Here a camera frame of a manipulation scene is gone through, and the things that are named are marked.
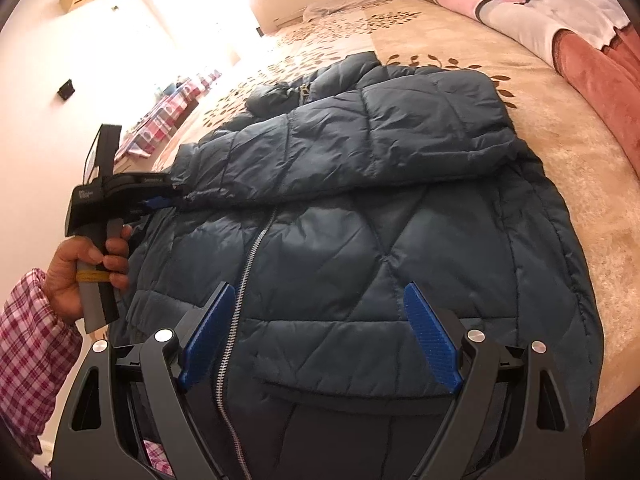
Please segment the left forearm in plaid sleeve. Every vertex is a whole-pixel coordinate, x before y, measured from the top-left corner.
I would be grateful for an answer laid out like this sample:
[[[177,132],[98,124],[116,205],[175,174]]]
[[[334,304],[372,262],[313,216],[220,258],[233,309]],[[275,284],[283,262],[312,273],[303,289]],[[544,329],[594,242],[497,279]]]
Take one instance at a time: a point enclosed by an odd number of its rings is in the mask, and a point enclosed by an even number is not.
[[[40,436],[81,349],[78,329],[51,309],[45,278],[30,270],[1,308],[1,420],[28,458],[41,453]]]

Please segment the person's left hand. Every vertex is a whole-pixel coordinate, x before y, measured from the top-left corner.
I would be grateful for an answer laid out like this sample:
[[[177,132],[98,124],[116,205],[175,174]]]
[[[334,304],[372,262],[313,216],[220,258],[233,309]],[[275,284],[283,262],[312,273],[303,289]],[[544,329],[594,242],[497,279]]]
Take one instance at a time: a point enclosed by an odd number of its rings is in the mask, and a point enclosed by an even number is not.
[[[131,226],[106,241],[106,255],[84,236],[74,236],[58,245],[46,272],[42,290],[51,310],[65,323],[84,317],[81,285],[102,285],[110,281],[118,290],[129,285],[129,245]]]

